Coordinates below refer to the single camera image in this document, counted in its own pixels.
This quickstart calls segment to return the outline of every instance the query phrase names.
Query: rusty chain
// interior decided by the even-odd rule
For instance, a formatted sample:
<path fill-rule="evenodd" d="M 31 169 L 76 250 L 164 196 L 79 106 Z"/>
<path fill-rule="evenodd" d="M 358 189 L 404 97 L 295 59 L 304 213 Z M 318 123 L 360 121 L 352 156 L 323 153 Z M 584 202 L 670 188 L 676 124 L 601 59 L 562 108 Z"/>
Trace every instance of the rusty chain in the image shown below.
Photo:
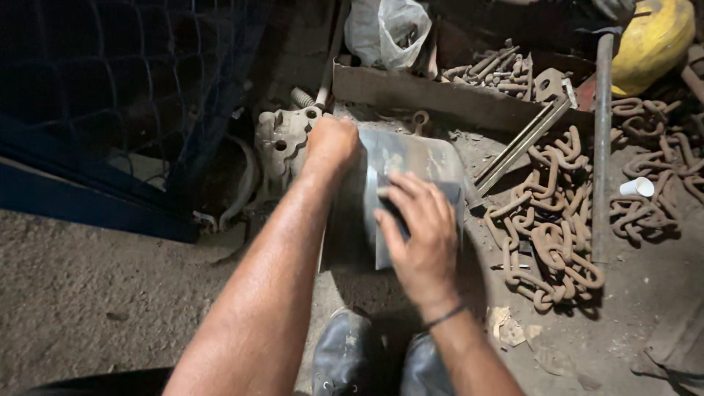
<path fill-rule="evenodd" d="M 589 290 L 600 289 L 605 281 L 604 272 L 589 261 L 592 167 L 582 155 L 577 128 L 570 127 L 564 138 L 553 145 L 530 147 L 533 172 L 511 189 L 507 205 L 491 206 L 484 214 L 489 232 L 501 249 L 506 285 L 533 301 L 539 311 L 554 304 L 589 300 Z M 585 181 L 575 189 L 578 173 Z M 531 272 L 519 267 L 522 236 L 533 242 L 537 255 Z"/>
<path fill-rule="evenodd" d="M 667 125 L 668 114 L 680 102 L 666 105 L 661 101 L 628 98 L 614 101 L 612 105 L 615 116 L 626 118 L 621 124 L 622 130 L 613 131 L 612 138 L 625 132 L 639 144 L 655 147 L 657 143 L 659 149 L 642 152 L 624 165 L 623 173 L 629 178 L 652 180 L 655 192 L 649 198 L 638 195 L 612 197 L 613 232 L 635 243 L 643 242 L 645 235 L 662 234 L 668 230 L 679 232 L 682 215 L 677 210 L 674 181 L 681 178 L 687 191 L 704 204 L 704 193 L 696 187 L 704 185 L 704 178 L 699 175 L 704 168 L 704 159 L 694 156 L 682 128 Z"/>

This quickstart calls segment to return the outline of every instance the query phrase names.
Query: paper cup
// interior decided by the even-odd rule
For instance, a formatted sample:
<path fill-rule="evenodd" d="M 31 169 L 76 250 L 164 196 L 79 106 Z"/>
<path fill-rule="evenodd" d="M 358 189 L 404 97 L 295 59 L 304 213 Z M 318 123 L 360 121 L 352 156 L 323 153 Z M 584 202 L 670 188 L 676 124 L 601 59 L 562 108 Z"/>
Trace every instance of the paper cup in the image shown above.
<path fill-rule="evenodd" d="M 628 183 L 623 183 L 618 189 L 621 195 L 642 195 L 644 197 L 652 197 L 655 192 L 653 182 L 646 178 L 637 178 Z"/>

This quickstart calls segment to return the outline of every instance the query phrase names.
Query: dirt floor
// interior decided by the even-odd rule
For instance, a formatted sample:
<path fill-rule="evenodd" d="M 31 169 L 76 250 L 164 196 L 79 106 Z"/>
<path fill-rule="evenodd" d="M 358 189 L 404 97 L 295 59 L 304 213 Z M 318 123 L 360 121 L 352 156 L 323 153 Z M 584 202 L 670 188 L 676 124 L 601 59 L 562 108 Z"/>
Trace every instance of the dirt floor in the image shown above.
<path fill-rule="evenodd" d="M 327 12 L 304 12 L 305 2 L 301 4 L 281 8 L 272 17 L 262 43 L 265 51 L 253 67 L 255 97 L 275 104 L 287 100 L 293 84 L 314 92 L 319 83 L 327 47 L 320 23 Z M 342 113 L 354 116 L 356 110 L 338 106 L 336 114 Z M 365 121 L 360 127 L 408 129 L 402 122 Z M 439 127 L 437 132 L 448 131 Z M 454 145 L 471 174 L 506 143 L 505 137 L 481 131 L 458 132 Z M 613 155 L 612 190 L 626 180 L 619 165 L 631 154 Z M 505 202 L 508 188 L 495 188 L 489 199 Z M 555 376 L 537 365 L 527 343 L 510 347 L 492 338 L 528 395 L 678 394 L 665 381 L 629 370 L 659 318 L 675 302 L 698 293 L 704 279 L 699 262 L 704 208 L 681 186 L 678 191 L 686 219 L 679 239 L 639 249 L 611 239 L 612 262 L 596 315 L 579 310 L 538 314 L 530 301 L 509 292 L 501 274 L 490 269 L 500 261 L 500 252 L 489 231 L 465 213 L 468 244 L 458 272 L 474 310 L 510 307 L 524 328 L 543 326 L 550 345 L 574 366 L 573 374 Z M 173 365 L 237 267 L 243 229 L 239 225 L 184 245 L 0 211 L 0 393 L 64 378 Z M 397 378 L 406 344 L 421 327 L 394 274 L 327 271 L 315 282 L 298 391 L 310 394 L 315 342 L 329 315 L 344 304 L 372 315 L 385 334 L 389 366 L 395 368 L 389 382 Z M 592 388 L 598 389 L 585 390 L 578 375 L 592 378 Z"/>

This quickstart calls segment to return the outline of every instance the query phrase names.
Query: white plastic bag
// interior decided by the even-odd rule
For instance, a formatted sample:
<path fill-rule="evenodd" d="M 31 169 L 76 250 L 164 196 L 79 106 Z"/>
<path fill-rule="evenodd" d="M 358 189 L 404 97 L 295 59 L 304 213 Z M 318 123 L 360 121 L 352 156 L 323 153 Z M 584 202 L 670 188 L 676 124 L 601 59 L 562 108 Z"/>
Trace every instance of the white plastic bag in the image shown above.
<path fill-rule="evenodd" d="M 364 66 L 381 63 L 379 42 L 380 0 L 352 0 L 350 15 L 345 21 L 345 45 L 362 59 Z"/>
<path fill-rule="evenodd" d="M 432 22 L 423 7 L 413 0 L 381 0 L 379 40 L 381 61 L 387 70 L 403 70 L 415 62 L 430 33 Z M 415 30 L 413 44 L 403 49 L 396 43 Z"/>

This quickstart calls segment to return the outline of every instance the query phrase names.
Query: man's right hand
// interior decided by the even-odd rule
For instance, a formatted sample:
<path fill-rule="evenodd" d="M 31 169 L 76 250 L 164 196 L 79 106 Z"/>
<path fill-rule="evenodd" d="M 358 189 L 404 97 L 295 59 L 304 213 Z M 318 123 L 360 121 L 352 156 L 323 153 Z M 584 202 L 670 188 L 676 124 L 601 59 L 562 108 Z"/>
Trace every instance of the man's right hand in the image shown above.
<path fill-rule="evenodd" d="M 406 220 L 410 239 L 403 241 L 389 212 L 377 209 L 374 215 L 408 298 L 426 323 L 434 321 L 460 301 L 455 286 L 455 209 L 434 184 L 412 173 L 392 173 L 389 180 L 389 199 Z"/>

